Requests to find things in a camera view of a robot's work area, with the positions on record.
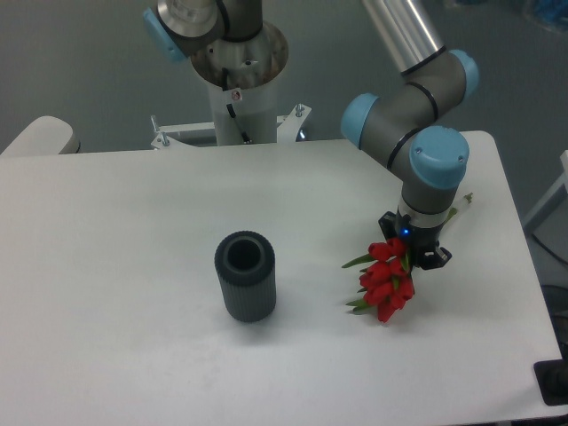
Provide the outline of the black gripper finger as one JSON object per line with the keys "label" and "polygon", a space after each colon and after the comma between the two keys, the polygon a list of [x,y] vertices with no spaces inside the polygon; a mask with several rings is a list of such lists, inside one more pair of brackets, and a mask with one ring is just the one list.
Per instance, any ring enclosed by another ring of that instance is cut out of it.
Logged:
{"label": "black gripper finger", "polygon": [[387,211],[378,220],[378,225],[381,228],[385,240],[398,236],[398,232],[396,231],[396,217],[397,215],[395,213]]}
{"label": "black gripper finger", "polygon": [[452,253],[444,247],[436,246],[420,249],[414,264],[427,271],[443,268],[452,258]]}

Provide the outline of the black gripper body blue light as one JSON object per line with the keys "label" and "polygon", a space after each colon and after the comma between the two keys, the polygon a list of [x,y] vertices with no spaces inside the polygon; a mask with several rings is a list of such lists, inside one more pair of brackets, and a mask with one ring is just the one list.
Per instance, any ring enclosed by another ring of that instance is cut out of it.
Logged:
{"label": "black gripper body blue light", "polygon": [[439,235],[443,226],[415,226],[411,224],[411,217],[409,215],[402,216],[400,213],[397,213],[396,215],[396,231],[398,232],[398,237],[410,250],[410,264],[412,266],[416,266],[414,262],[416,254],[420,249],[439,246]]}

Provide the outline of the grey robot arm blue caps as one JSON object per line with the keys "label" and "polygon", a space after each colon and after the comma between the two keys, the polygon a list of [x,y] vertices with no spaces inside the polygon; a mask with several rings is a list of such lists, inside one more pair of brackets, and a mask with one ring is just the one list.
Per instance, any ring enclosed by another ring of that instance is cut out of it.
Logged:
{"label": "grey robot arm blue caps", "polygon": [[[387,99],[357,96],[341,132],[402,182],[396,211],[380,218],[383,235],[409,247],[412,265],[437,269],[451,257],[439,235],[469,159],[465,137],[438,119],[477,88],[477,64],[445,47],[418,1],[367,1],[365,9],[404,83]],[[143,21],[168,59],[189,61],[209,86],[219,145],[277,140],[274,84],[288,43],[264,19],[261,2],[159,1]]]}

